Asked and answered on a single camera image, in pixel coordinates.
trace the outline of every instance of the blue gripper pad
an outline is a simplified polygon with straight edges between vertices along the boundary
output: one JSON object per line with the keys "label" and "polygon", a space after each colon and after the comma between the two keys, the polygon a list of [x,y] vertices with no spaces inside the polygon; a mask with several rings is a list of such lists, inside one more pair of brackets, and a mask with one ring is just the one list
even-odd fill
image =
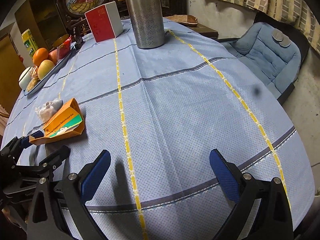
{"label": "blue gripper pad", "polygon": [[239,184],[228,168],[226,160],[223,159],[217,149],[213,149],[210,152],[209,160],[211,168],[226,197],[229,200],[233,200],[235,203],[238,203],[240,200]]}
{"label": "blue gripper pad", "polygon": [[[34,132],[34,133],[30,134],[30,135],[33,136],[34,138],[40,138],[40,137],[44,136],[43,132],[41,132],[40,130],[36,131],[36,132]],[[27,149],[31,145],[32,145],[32,143],[29,142],[29,135],[21,140],[20,146],[21,146],[22,149]]]}
{"label": "blue gripper pad", "polygon": [[91,169],[86,178],[84,178],[81,184],[81,201],[85,203],[92,200],[94,194],[96,193],[104,175],[107,173],[110,163],[111,155],[107,150],[103,150],[97,157],[98,161],[95,166]]}

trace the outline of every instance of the cardboard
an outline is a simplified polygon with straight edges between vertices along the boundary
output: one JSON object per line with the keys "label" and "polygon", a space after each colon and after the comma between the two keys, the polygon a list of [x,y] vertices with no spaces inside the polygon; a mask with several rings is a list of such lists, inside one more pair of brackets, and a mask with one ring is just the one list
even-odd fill
{"label": "cardboard", "polygon": [[197,26],[198,25],[198,19],[192,15],[172,15],[165,17],[169,20],[172,20],[177,23],[181,23],[185,26]]}
{"label": "cardboard", "polygon": [[34,145],[41,145],[60,141],[82,134],[84,126],[84,118],[78,103],[72,98],[44,124],[44,136],[34,138],[30,135],[29,142]]}
{"label": "cardboard", "polygon": [[114,39],[123,32],[115,1],[102,4],[84,14],[96,42]]}

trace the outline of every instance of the dark spot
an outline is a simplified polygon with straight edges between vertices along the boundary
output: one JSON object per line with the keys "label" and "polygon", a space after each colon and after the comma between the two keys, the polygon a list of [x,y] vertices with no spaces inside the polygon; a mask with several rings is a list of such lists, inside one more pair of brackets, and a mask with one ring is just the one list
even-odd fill
{"label": "dark spot", "polygon": [[261,94],[261,88],[256,85],[256,86],[253,87],[252,92],[253,92],[253,95],[254,95],[255,97],[259,97],[260,94]]}

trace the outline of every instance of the orange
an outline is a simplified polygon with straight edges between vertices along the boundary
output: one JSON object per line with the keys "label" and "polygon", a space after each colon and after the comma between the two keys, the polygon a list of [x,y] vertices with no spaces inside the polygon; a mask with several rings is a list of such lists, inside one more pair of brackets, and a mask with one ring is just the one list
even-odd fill
{"label": "orange", "polygon": [[41,62],[48,59],[49,52],[45,48],[38,49],[33,55],[33,64],[40,66]]}

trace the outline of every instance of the blue tablecloth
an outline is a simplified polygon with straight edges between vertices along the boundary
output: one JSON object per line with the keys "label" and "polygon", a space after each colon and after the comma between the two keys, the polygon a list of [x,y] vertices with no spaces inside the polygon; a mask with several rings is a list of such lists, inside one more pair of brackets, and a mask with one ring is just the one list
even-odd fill
{"label": "blue tablecloth", "polygon": [[[35,107],[74,97],[85,118],[83,134],[32,146],[20,164],[37,165],[67,145],[70,158],[55,171],[54,179],[61,179],[107,149],[110,169],[86,204],[108,239],[143,239],[142,233],[148,239],[212,239],[233,206],[210,168],[214,148],[256,179],[280,177],[296,228],[313,201],[314,180],[289,117],[221,44],[164,21],[172,33],[156,49],[136,46],[130,20],[122,21],[124,32],[115,40],[96,43],[87,35],[41,91],[20,94],[2,146],[41,128]],[[64,214],[81,238],[68,210]]]}

